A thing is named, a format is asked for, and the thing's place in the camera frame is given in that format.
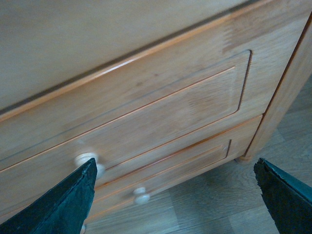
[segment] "light wood surface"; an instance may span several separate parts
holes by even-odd
[[[0,110],[244,2],[2,2]]]
[[[132,192],[136,188],[145,187],[147,193],[154,195],[242,155],[261,118],[256,117],[97,188],[86,222],[133,203]]]
[[[302,38],[294,51],[290,64],[287,67],[280,85],[274,95],[269,109],[264,115],[261,125],[245,156],[240,160],[250,160],[259,151],[273,134],[279,122],[295,100],[305,82],[312,74],[312,16],[310,16]],[[310,122],[301,130],[310,129]]]
[[[312,77],[303,91],[311,90],[311,84]],[[301,104],[304,101],[307,105],[303,107]],[[259,157],[264,157],[312,186],[312,134],[303,132],[299,135],[292,127],[286,135],[279,132],[280,129],[285,129],[286,125],[300,126],[303,118],[312,122],[310,109],[312,105],[308,97],[299,94],[273,137],[252,158],[250,164],[241,166],[234,161],[225,163],[153,196],[152,204],[130,206],[88,224],[87,234],[105,233],[106,229],[111,233],[147,234],[149,232],[145,230],[155,226],[159,230],[155,234],[278,234],[274,221],[262,200],[253,166]],[[291,129],[294,130],[292,137],[290,137]],[[159,202],[153,200],[160,195],[162,200]],[[156,208],[162,207],[162,203],[167,204],[166,209],[159,212],[150,209],[150,205]],[[168,223],[158,222],[160,215],[165,215]],[[129,224],[130,222],[125,222],[126,218],[131,219],[132,225]],[[172,229],[163,231],[162,227],[170,228],[167,225],[169,223],[172,223]]]
[[[108,168],[87,222],[129,205],[137,186],[155,195],[244,154],[262,113],[265,128],[278,123],[274,93],[282,112],[298,93],[295,81],[283,86],[287,74],[310,71],[305,37],[280,82],[311,10],[308,0],[253,1],[4,113],[0,221],[72,172],[81,153]],[[244,159],[272,129],[261,132]]]
[[[241,113],[227,121],[228,127],[263,113],[310,10],[306,0],[282,5],[285,7],[280,7],[279,1],[266,0],[253,3],[137,54],[137,60],[126,60],[119,69],[86,77],[92,81],[82,80],[83,86],[4,118],[0,124],[4,133],[0,136],[1,168],[147,105],[162,97],[169,84],[246,50],[252,51],[252,59]],[[253,25],[247,23],[259,15]],[[267,26],[260,35],[260,26],[255,25]],[[246,38],[238,43],[241,33]]]

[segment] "wooden floor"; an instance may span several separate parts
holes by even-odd
[[[88,234],[277,234],[253,166],[264,157],[312,186],[312,77],[248,165],[230,161],[87,226]]]

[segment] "dark green object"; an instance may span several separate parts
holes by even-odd
[[[278,231],[312,234],[312,188],[263,158],[254,172]]]
[[[93,202],[96,177],[92,158],[1,224],[0,234],[79,234]]]

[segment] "drawer front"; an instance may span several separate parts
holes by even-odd
[[[49,1],[23,7],[3,3],[0,113],[8,105],[245,2]]]
[[[97,188],[87,222],[131,204],[136,188],[145,187],[154,195],[244,154],[260,120],[251,119]]]
[[[16,113],[13,110],[13,114],[1,116],[0,169],[103,124],[112,126],[112,121],[125,120],[134,110],[139,115],[151,103],[194,84],[188,78],[196,72],[224,65],[243,51],[252,51],[243,96],[239,110],[222,125],[230,128],[262,114],[310,12],[309,0],[257,1],[36,99]],[[204,78],[231,67],[218,67]],[[234,108],[229,99],[223,101]],[[212,113],[210,121],[232,112],[226,110]]]
[[[260,120],[261,116],[256,117],[234,129],[218,134],[215,137],[211,137],[211,134],[207,132],[207,126],[202,127],[192,133],[157,147],[150,152],[131,158],[113,168],[109,168],[105,172],[103,178],[97,180],[95,204],[98,201],[101,201],[101,203],[99,205],[94,205],[91,210],[91,216],[96,215],[98,212],[101,213],[103,210],[111,210],[119,207],[123,200],[120,200],[119,195],[112,195],[120,194],[119,192],[123,191],[125,187],[127,188],[130,186],[129,188],[133,188],[133,186],[141,184],[140,180],[143,178],[154,177],[154,175],[162,171],[170,171],[170,168],[177,168],[177,172],[179,172],[176,174],[177,178],[181,176],[183,178],[189,178],[181,172],[185,170],[185,168],[186,170],[195,168],[195,165],[191,162],[192,157],[196,158],[198,156],[198,160],[201,161],[202,156],[207,155],[208,158],[205,156],[203,160],[208,163],[208,167],[197,170],[197,172],[202,173],[211,168],[210,164],[212,163],[212,166],[215,167],[228,160],[241,156],[244,154],[251,141]],[[1,193],[3,196],[1,197],[0,222],[4,222],[12,217],[52,188],[52,186],[47,186],[51,181],[58,183],[68,175],[58,178],[59,174],[63,174],[62,170],[66,171],[68,169],[66,163],[63,164],[59,162],[60,158],[62,157],[48,157],[44,162],[40,160],[35,161],[33,159],[27,160],[24,163],[28,164],[20,167],[20,170],[15,172],[17,179],[13,178],[11,173],[2,176],[2,178],[6,179],[6,183],[1,184]],[[10,179],[15,180],[14,186],[12,186]],[[103,206],[102,202],[106,200],[106,197],[110,197],[109,199],[113,199],[114,202],[105,202],[105,206]]]
[[[166,156],[168,152],[159,150],[164,145],[169,144],[173,152],[180,150],[181,138],[184,144],[194,140],[189,133],[238,110],[249,55],[244,52],[196,72],[176,82],[174,87],[181,88],[169,95],[0,172],[3,212],[28,204],[55,186],[75,169],[74,159],[81,153],[100,155],[109,173],[97,181],[99,186],[122,176],[120,172]],[[129,169],[120,170],[134,157],[140,162],[133,160]]]

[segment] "white knob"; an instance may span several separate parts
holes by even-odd
[[[103,164],[98,163],[98,155],[96,153],[84,153],[75,158],[75,165],[80,167],[89,159],[94,158],[97,163],[97,179],[101,178],[105,172],[105,167]]]
[[[85,234],[85,232],[86,232],[86,226],[83,225],[83,226],[81,227],[80,234]]]
[[[135,195],[134,202],[137,205],[145,204],[150,200],[150,195],[146,193],[146,189],[144,187],[135,189],[133,194]]]

